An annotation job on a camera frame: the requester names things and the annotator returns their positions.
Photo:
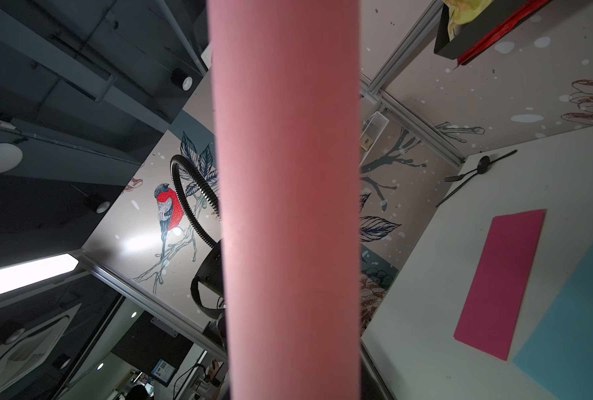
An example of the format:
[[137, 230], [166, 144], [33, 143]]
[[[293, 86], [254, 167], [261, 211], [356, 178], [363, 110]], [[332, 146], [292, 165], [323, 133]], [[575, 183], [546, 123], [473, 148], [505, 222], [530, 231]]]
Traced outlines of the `light pink paper sheet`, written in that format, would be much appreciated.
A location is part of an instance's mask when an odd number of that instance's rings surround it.
[[360, 5], [211, 1], [234, 399], [357, 399]]

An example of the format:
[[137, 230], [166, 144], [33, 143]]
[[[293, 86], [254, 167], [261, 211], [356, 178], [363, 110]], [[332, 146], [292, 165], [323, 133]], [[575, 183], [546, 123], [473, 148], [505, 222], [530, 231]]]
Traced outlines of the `magenta paper sheet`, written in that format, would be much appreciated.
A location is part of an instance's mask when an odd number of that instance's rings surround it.
[[546, 210], [493, 218], [454, 339], [508, 360]]

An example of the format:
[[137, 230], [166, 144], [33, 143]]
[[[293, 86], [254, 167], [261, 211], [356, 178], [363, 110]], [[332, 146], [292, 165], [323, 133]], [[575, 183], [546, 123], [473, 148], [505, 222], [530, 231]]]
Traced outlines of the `light blue paper sheet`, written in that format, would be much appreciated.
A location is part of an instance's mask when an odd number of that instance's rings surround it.
[[559, 399], [593, 399], [593, 243], [513, 363]]

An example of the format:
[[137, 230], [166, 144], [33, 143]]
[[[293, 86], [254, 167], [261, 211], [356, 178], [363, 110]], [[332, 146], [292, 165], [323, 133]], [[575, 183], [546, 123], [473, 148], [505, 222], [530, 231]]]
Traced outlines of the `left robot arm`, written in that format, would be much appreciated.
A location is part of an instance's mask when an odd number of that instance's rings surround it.
[[191, 298], [199, 310], [213, 320], [218, 320], [224, 313], [224, 308], [207, 308], [203, 305], [199, 285], [209, 288], [221, 298], [225, 297], [224, 275], [222, 268], [221, 241], [211, 249], [203, 260], [196, 275], [191, 281]]

